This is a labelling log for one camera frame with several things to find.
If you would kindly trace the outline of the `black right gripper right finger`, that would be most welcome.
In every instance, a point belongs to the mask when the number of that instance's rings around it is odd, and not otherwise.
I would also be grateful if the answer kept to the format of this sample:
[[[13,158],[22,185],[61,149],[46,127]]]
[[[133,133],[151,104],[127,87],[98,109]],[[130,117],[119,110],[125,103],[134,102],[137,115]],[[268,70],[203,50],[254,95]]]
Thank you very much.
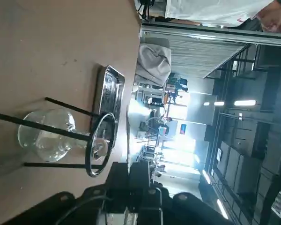
[[[220,213],[193,194],[181,192],[169,196],[166,188],[150,183],[146,162],[130,167],[129,209],[137,214],[138,225],[230,225]]]

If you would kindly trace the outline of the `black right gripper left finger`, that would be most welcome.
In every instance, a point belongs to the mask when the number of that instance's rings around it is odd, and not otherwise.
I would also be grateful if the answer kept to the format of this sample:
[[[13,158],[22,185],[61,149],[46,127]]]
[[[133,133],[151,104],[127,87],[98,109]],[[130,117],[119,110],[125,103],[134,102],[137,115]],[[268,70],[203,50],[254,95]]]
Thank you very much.
[[[113,162],[104,184],[84,190],[81,196],[63,191],[7,220],[6,225],[106,225],[113,210],[125,211],[128,187],[126,163]]]

